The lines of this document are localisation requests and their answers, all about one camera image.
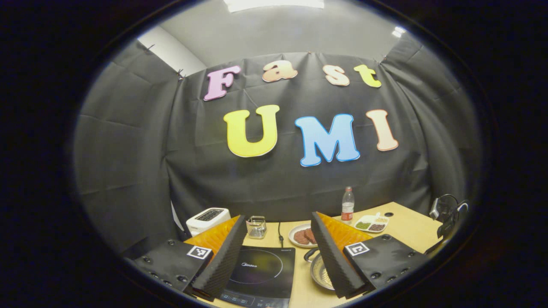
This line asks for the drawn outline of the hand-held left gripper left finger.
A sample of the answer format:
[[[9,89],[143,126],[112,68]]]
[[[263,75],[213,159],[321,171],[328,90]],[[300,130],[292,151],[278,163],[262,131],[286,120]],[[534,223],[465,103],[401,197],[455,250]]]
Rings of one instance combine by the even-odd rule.
[[[245,217],[237,215],[187,240],[166,240],[133,265],[176,292],[212,302],[225,289],[246,234]]]

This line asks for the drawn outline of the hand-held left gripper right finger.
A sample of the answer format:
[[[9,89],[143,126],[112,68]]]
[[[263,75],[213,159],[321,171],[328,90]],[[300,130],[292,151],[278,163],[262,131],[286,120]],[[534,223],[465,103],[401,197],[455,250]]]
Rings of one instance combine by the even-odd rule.
[[[339,298],[382,289],[428,261],[392,235],[372,237],[320,212],[312,213],[311,230]]]

